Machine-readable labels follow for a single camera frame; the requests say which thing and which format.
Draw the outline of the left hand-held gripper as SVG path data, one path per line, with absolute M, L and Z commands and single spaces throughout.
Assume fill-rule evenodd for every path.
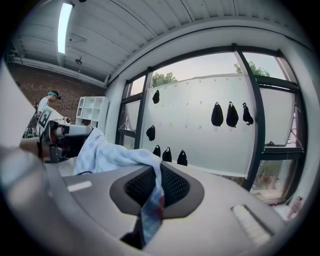
M 59 163 L 77 157 L 93 128 L 87 125 L 59 123 L 51 119 L 52 114 L 53 110 L 46 107 L 37 121 L 38 157 L 44 163 Z

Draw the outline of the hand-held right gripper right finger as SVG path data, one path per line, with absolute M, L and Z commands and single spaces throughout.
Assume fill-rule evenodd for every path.
M 150 255 L 260 256 L 285 228 L 272 207 L 235 182 L 183 165 L 164 166 L 200 182 L 204 197 L 188 216 L 163 221 L 149 243 Z

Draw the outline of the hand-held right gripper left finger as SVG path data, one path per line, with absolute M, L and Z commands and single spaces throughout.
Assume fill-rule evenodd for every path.
M 137 248 L 137 217 L 119 210 L 112 183 L 146 166 L 61 176 L 55 166 L 7 164 L 7 204 L 22 229 L 55 256 L 155 256 L 157 242 Z

